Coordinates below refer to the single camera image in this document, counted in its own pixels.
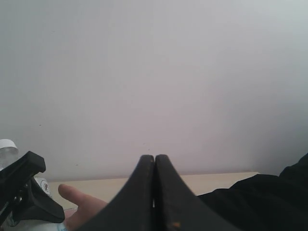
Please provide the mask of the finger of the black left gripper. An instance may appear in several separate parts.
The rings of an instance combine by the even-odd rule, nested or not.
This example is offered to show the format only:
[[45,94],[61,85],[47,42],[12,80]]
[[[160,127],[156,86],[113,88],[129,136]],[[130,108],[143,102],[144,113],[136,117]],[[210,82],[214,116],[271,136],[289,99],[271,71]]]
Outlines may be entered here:
[[14,226],[23,221],[44,221],[47,223],[61,223],[64,221],[64,209],[55,202],[50,194],[45,192],[42,183],[32,177],[20,190],[21,202],[12,211]]
[[0,206],[14,199],[28,181],[46,171],[43,157],[29,151],[20,159],[0,171]]

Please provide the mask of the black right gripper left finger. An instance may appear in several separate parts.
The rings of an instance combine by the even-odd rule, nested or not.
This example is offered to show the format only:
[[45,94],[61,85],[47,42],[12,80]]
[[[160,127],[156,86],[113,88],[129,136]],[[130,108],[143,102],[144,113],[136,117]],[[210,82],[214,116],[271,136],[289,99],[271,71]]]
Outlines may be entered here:
[[154,157],[140,157],[128,181],[96,216],[79,231],[150,231]]

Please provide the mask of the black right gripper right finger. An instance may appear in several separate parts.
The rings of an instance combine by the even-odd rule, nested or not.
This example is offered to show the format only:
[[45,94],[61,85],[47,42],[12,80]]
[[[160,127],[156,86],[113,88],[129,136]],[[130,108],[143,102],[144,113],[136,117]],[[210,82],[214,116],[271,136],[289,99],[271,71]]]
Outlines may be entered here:
[[185,184],[167,155],[155,157],[154,211],[158,231],[227,231],[229,224]]

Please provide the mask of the black sleeved forearm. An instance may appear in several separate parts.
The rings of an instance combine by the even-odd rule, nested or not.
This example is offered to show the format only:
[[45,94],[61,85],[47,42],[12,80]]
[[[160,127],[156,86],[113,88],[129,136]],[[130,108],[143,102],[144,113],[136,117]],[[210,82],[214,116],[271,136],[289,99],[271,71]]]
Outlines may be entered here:
[[257,174],[198,197],[243,231],[306,231],[308,156],[278,176]]

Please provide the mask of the person's open hand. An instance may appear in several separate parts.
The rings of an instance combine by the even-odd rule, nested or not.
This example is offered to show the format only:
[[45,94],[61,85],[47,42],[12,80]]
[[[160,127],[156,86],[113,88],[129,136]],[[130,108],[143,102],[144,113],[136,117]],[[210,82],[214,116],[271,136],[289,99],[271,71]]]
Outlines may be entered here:
[[80,228],[108,204],[103,200],[85,194],[66,184],[59,185],[58,193],[62,198],[77,206],[77,210],[75,212],[65,212],[64,225],[69,231],[75,231]]

